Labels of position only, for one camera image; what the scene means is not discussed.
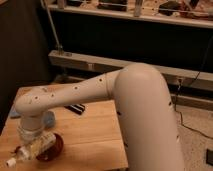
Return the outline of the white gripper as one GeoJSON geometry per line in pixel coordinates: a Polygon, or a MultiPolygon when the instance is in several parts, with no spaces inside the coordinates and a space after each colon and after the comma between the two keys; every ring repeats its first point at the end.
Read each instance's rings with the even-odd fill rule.
{"type": "Polygon", "coordinates": [[[32,142],[39,137],[44,130],[43,116],[25,116],[20,119],[18,133],[24,144],[32,142]]]}

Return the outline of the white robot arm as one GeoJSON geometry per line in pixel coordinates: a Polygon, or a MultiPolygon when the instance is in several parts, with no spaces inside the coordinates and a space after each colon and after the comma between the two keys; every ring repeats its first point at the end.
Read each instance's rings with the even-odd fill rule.
{"type": "Polygon", "coordinates": [[[32,141],[43,131],[42,114],[55,107],[112,99],[127,144],[129,171],[185,171],[180,134],[167,83],[153,66],[133,63],[49,92],[20,96],[19,135],[32,141]]]}

